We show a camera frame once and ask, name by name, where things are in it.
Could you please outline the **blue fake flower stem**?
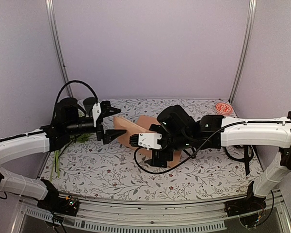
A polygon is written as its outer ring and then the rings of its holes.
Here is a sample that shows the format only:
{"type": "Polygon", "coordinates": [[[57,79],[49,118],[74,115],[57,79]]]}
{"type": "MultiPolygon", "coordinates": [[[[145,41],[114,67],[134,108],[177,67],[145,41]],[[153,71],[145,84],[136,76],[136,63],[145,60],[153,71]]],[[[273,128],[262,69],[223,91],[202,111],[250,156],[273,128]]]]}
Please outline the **blue fake flower stem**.
{"type": "Polygon", "coordinates": [[[49,177],[49,181],[52,182],[54,175],[57,176],[57,178],[60,177],[60,158],[62,156],[62,154],[66,151],[66,149],[71,146],[72,144],[75,143],[85,143],[89,140],[91,134],[89,133],[85,133],[85,134],[79,134],[79,135],[75,135],[70,137],[69,142],[61,149],[56,150],[54,152],[54,159],[53,159],[53,164],[52,164],[52,169],[50,172],[50,177],[49,177]]]}

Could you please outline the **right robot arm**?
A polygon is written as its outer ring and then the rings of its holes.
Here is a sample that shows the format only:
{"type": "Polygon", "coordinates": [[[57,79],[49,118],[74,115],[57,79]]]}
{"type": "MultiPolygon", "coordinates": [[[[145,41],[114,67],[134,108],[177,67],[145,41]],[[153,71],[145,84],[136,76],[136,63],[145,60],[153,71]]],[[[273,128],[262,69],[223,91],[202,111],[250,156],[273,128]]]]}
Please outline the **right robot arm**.
{"type": "Polygon", "coordinates": [[[274,119],[242,119],[206,115],[195,121],[179,105],[167,107],[151,126],[149,135],[139,145],[148,150],[170,153],[186,148],[220,149],[222,147],[277,146],[278,153],[262,175],[248,188],[241,207],[251,212],[283,178],[291,172],[291,112],[274,119]]]}

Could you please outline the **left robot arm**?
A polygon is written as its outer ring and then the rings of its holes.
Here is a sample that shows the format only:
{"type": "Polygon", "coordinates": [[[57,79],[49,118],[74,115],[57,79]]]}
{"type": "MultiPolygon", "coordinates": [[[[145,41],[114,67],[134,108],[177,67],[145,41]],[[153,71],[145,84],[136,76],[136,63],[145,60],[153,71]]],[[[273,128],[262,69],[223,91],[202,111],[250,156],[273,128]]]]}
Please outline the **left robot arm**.
{"type": "Polygon", "coordinates": [[[98,141],[109,144],[125,134],[126,130],[104,130],[103,120],[120,112],[121,110],[113,107],[110,101],[100,102],[93,88],[87,83],[73,80],[64,84],[57,94],[49,125],[0,139],[0,192],[41,200],[51,210],[59,210],[63,205],[62,199],[50,181],[34,180],[15,174],[2,168],[2,165],[28,155],[60,150],[67,147],[72,140],[87,133],[94,133],[98,141]],[[72,83],[85,86],[92,94],[84,99],[82,105],[73,97],[60,98],[63,90],[72,83]]]}

